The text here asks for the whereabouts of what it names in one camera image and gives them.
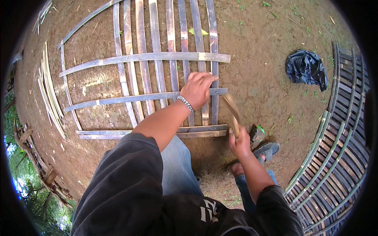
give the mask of black sleeve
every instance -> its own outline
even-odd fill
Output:
[[[264,188],[257,199],[255,217],[255,229],[260,235],[304,235],[302,224],[286,203],[280,186]]]
[[[161,215],[163,161],[154,138],[131,133],[105,152],[71,235],[140,235]]]

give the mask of bracelet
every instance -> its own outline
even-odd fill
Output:
[[[192,105],[183,97],[183,96],[178,96],[177,99],[181,100],[190,110],[190,112],[193,112]]]

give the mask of brown soil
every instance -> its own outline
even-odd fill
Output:
[[[95,0],[89,6],[86,1],[57,1],[50,9],[40,35],[33,34],[31,27],[25,33],[21,46],[24,59],[18,62],[15,95],[21,122],[34,128],[33,139],[42,158],[58,172],[58,183],[80,199],[103,153],[115,146],[117,140],[80,140],[75,134],[76,125],[71,113],[63,118],[67,138],[63,140],[54,126],[49,125],[46,109],[38,88],[37,75],[42,58],[42,46],[48,42],[50,69],[56,96],[62,109],[67,106],[61,72],[60,51],[57,44],[80,20],[107,0]],[[323,60],[329,84],[332,83],[332,41],[343,47],[355,45],[351,31],[340,13],[328,0],[268,1],[215,1],[218,23],[219,53],[230,54],[229,64],[220,64],[220,86],[233,95],[243,124],[265,128],[266,140],[281,143],[281,150],[266,168],[274,170],[279,185],[285,186],[300,166],[318,129],[319,117],[328,105],[330,89],[321,93],[319,86],[293,84],[285,74],[288,55],[303,48],[315,51]],[[175,5],[176,49],[181,51],[177,3]],[[145,25],[147,51],[152,52],[149,30],[149,10],[145,1]],[[206,4],[199,0],[202,28],[208,30]],[[189,1],[186,3],[188,28],[192,27]],[[165,4],[159,3],[160,37],[163,51],[167,51]],[[95,59],[115,56],[113,37],[113,8],[110,7],[87,22],[65,43],[66,68]],[[132,29],[135,31],[135,4],[132,1]],[[134,52],[137,52],[136,35],[133,34]],[[204,37],[205,50],[209,51],[209,38]],[[189,50],[195,51],[194,36],[189,36]],[[191,71],[196,70],[191,63]],[[154,66],[149,63],[152,91],[157,91]],[[167,91],[171,91],[168,63],[164,62]],[[139,90],[143,87],[138,78]],[[68,76],[73,103],[121,96],[121,86],[116,65],[86,69]],[[82,88],[86,87],[86,96]],[[228,122],[228,111],[220,101],[219,123]],[[123,104],[94,106],[77,110],[84,130],[131,129],[126,107]],[[200,112],[195,114],[200,125]],[[202,189],[208,196],[223,201],[229,207],[242,207],[240,193],[229,174],[228,164],[235,160],[227,145],[227,137],[186,139],[192,155],[193,170],[203,175]]]

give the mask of jeans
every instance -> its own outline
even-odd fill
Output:
[[[161,152],[163,159],[163,195],[170,194],[194,194],[203,197],[197,179],[192,170],[192,162],[189,149],[175,135],[168,146]],[[275,184],[274,173],[267,170]],[[252,213],[256,205],[253,203],[248,191],[245,175],[235,178],[236,185],[242,197],[243,206],[246,212]]]

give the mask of hand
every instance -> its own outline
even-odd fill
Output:
[[[218,76],[212,73],[192,72],[188,76],[186,85],[181,89],[180,95],[192,105],[194,110],[198,110],[209,100],[209,87],[217,79]]]
[[[229,129],[230,136],[228,142],[230,144],[230,148],[233,154],[238,159],[246,158],[251,155],[251,138],[245,127],[241,124],[239,125],[239,138],[236,138],[232,129]]]

